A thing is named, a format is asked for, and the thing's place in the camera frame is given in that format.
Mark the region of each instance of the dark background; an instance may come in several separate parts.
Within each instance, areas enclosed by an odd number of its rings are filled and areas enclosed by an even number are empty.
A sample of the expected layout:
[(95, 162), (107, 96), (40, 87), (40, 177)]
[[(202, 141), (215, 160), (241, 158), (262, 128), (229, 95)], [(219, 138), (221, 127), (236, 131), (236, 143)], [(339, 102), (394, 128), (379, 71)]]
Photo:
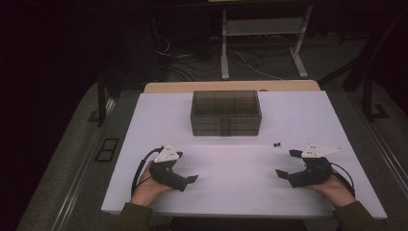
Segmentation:
[[(140, 88), (163, 78), (150, 35), (151, 14), (84, 12), (65, 0), (0, 4), (0, 228), (14, 230), (85, 92), (98, 79), (118, 96), (124, 85)], [(402, 6), (404, 1), (323, 1), (314, 8), (308, 35), (380, 37)], [(195, 16), (197, 23), (210, 25), (204, 33), (212, 36), (219, 33), (211, 26), (215, 15), (191, 13), (186, 20), (165, 13), (162, 18), (167, 28), (183, 28)], [(370, 74), (408, 112), (406, 22), (407, 16)]]

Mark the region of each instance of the black cable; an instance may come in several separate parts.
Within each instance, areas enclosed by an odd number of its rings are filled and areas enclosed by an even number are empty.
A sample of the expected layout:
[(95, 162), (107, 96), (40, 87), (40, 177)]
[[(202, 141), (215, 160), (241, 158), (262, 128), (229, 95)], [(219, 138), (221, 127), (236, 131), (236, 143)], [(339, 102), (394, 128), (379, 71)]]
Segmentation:
[(174, 66), (169, 66), (168, 69), (173, 71), (173, 72), (180, 71), (180, 72), (184, 73), (185, 75), (187, 75), (194, 82), (194, 78), (192, 78), (192, 76), (189, 73), (187, 73), (186, 71), (184, 71), (184, 70), (182, 70), (180, 68), (174, 67)]
[(141, 182), (139, 182), (136, 186), (135, 186), (135, 189), (139, 186), (139, 185), (141, 185), (141, 184), (143, 184), (144, 182), (146, 182), (148, 179), (150, 179), (150, 178), (152, 178), (152, 176), (149, 176), (149, 177), (147, 177), (146, 179), (144, 179), (144, 180), (142, 180)]
[(343, 168), (343, 167), (341, 167), (341, 166), (339, 166), (339, 165), (336, 165), (336, 164), (334, 164), (334, 163), (330, 163), (330, 165), (332, 165), (332, 166), (336, 166), (336, 167), (339, 167), (339, 168), (341, 168), (347, 175), (348, 175), (348, 177), (350, 178), (350, 181), (351, 181), (351, 188), (353, 188), (354, 189), (354, 182), (353, 182), (353, 178), (351, 178), (351, 175), (350, 174), (348, 174), (348, 172)]
[(155, 152), (159, 152), (159, 153), (160, 153), (163, 149), (164, 149), (164, 147), (162, 146), (162, 147), (155, 148), (155, 149), (151, 150), (149, 153), (147, 153), (147, 155), (144, 157), (144, 159), (140, 161), (138, 170), (136, 171), (135, 177), (133, 178), (131, 195), (135, 192), (135, 189), (136, 189), (136, 187), (138, 186), (138, 180), (139, 180), (139, 177), (140, 177), (140, 173), (141, 173), (141, 170), (142, 170), (143, 167), (144, 167), (144, 164), (146, 164), (147, 159), (148, 159), (153, 153), (155, 153)]

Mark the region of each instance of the floor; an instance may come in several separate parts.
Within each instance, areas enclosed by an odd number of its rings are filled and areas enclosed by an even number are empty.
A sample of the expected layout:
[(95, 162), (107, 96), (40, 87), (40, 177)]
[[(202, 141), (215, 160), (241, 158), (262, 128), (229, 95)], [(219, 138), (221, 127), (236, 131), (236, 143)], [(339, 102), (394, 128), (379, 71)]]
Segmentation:
[[(168, 81), (220, 79), (218, 38), (193, 47), (173, 47), (171, 39), (161, 39), (161, 42), (157, 51), (161, 53), (158, 54), (161, 67)], [(289, 55), (295, 37), (230, 38), (228, 42), (230, 80), (299, 79)], [(300, 56), (309, 78), (320, 80), (347, 64), (360, 53), (365, 42), (363, 39), (347, 40), (339, 45), (337, 35), (306, 38)], [(404, 155), (408, 150), (407, 115), (381, 86), (374, 85), (374, 102), (386, 109), (389, 118), (369, 123), (361, 113), (361, 88), (345, 92), (341, 87), (346, 74), (321, 88), (326, 90), (383, 204), (390, 229), (406, 230), (408, 193), (404, 170), (408, 170), (408, 163)], [(103, 126), (97, 127), (89, 119), (91, 112), (97, 110), (96, 86), (89, 89), (78, 105), (18, 230), (105, 230), (109, 227), (115, 216), (102, 212), (100, 207), (140, 93), (140, 90), (128, 88), (118, 99), (109, 100), (107, 120)], [(101, 143), (108, 138), (119, 139), (114, 159), (110, 163), (95, 162), (93, 158)], [(331, 218), (303, 221), (311, 231), (336, 230), (337, 227)], [(169, 219), (154, 217), (152, 222), (160, 230)]]

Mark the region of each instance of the clear plastic container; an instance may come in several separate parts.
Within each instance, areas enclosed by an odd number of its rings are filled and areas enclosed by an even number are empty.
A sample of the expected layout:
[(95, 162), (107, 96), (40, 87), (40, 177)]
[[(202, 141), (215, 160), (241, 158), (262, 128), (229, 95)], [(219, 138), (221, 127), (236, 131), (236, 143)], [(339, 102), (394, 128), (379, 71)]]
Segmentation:
[(193, 93), (191, 127), (195, 136), (258, 136), (261, 120), (256, 90)]

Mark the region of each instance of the table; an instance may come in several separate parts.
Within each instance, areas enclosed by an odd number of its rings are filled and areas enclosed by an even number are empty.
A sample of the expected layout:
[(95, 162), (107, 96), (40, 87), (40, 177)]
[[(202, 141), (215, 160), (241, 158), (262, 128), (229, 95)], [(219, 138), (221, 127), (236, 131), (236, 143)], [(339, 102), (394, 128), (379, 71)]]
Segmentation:
[[(181, 83), (179, 92), (163, 84), (151, 84), (138, 105), (116, 163), (102, 210), (119, 213), (130, 199), (130, 187), (140, 160), (152, 149), (172, 143), (184, 152), (174, 172), (197, 181), (184, 192), (170, 192), (152, 204), (165, 216), (229, 218), (324, 218), (332, 206), (315, 192), (292, 189), (275, 170), (289, 173), (304, 169), (289, 156), (289, 149), (303, 149), (309, 141), (341, 146), (344, 152), (329, 156), (353, 177), (357, 198), (375, 218), (386, 218), (370, 182), (336, 117), (325, 91), (313, 81), (257, 81)], [(194, 137), (190, 125), (191, 90), (259, 91), (263, 120), (257, 137)], [(309, 86), (300, 89), (300, 85)], [(281, 147), (273, 147), (281, 142)]]

